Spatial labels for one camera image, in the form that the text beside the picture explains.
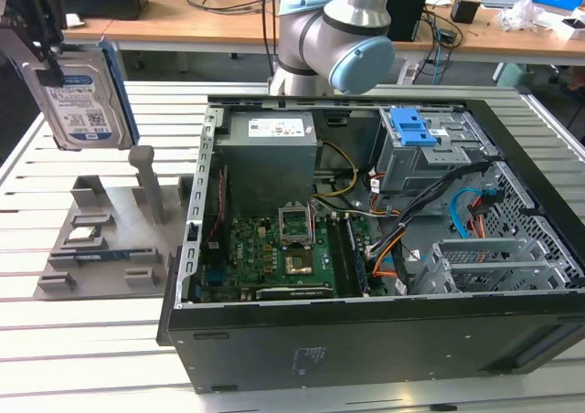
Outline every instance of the red wire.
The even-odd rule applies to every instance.
[[[218,189],[218,191],[219,191],[218,219],[216,219],[216,224],[213,226],[213,228],[209,232],[209,236],[207,237],[207,240],[205,241],[206,245],[209,243],[209,241],[211,240],[211,237],[213,237],[213,234],[218,229],[219,221],[221,220],[221,214],[223,213],[223,172],[222,171],[219,171],[219,189]]]

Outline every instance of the wooden desk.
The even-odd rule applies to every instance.
[[[95,41],[101,39],[112,20],[110,18],[87,18],[84,26],[73,27],[65,31],[65,39],[70,42],[79,40]]]
[[[220,3],[227,6],[245,1],[249,0],[221,0]],[[213,1],[209,4],[219,6]],[[433,11],[449,19],[451,7],[435,7]],[[495,10],[480,7],[471,25],[458,24],[464,34],[464,41],[453,52],[453,60],[585,66],[585,41],[559,40],[552,31],[544,28],[540,28],[536,33],[504,32],[493,22],[496,13]],[[268,39],[271,42],[270,15],[267,18],[267,26]],[[112,41],[121,50],[264,52],[260,14],[220,16],[194,8],[186,0],[150,0],[140,20],[88,19],[85,27],[67,32],[67,39],[71,40],[95,39],[101,36]],[[420,24],[414,42],[395,43],[397,56],[406,60],[399,83],[412,82],[417,67],[431,46],[431,30],[423,23]]]
[[[208,6],[230,6],[250,0],[221,0],[221,5],[208,2]],[[272,41],[272,19],[267,15],[268,39]],[[278,39],[278,19],[276,29]],[[109,40],[120,43],[122,48],[141,46],[143,42],[184,44],[177,50],[212,52],[264,51],[261,14],[245,16],[220,16],[189,5],[186,0],[150,0],[140,20],[114,20],[105,30]],[[428,50],[431,33],[412,43],[398,42],[396,48]]]

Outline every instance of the chip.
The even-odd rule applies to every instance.
[[[288,250],[284,257],[286,274],[313,274],[313,257],[310,250]]]

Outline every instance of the black side panel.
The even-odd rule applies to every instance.
[[[214,335],[205,340],[196,340],[192,330],[171,335],[175,344],[183,342],[177,351],[184,366],[193,367],[188,374],[196,392],[206,393],[212,387],[263,390],[491,375],[488,365],[506,358],[511,344],[530,344],[543,328],[554,325],[553,319],[502,316],[228,328],[207,331]],[[498,372],[527,372],[533,370],[531,364]]]

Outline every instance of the yellow wire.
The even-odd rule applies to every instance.
[[[314,196],[316,196],[317,198],[328,198],[330,196],[342,196],[343,194],[345,194],[346,192],[351,191],[354,186],[357,183],[357,167],[356,164],[354,164],[354,162],[349,158],[349,156],[346,154],[346,152],[344,150],[342,150],[341,148],[339,148],[337,145],[335,145],[332,142],[328,142],[328,141],[323,141],[323,143],[326,143],[327,145],[331,146],[332,148],[336,149],[341,155],[344,156],[344,158],[349,162],[349,164],[351,164],[351,169],[354,171],[354,177],[351,179],[351,183],[349,184],[348,187],[344,188],[344,189],[340,189],[339,191],[334,191],[334,192],[327,192],[325,194],[315,194]]]

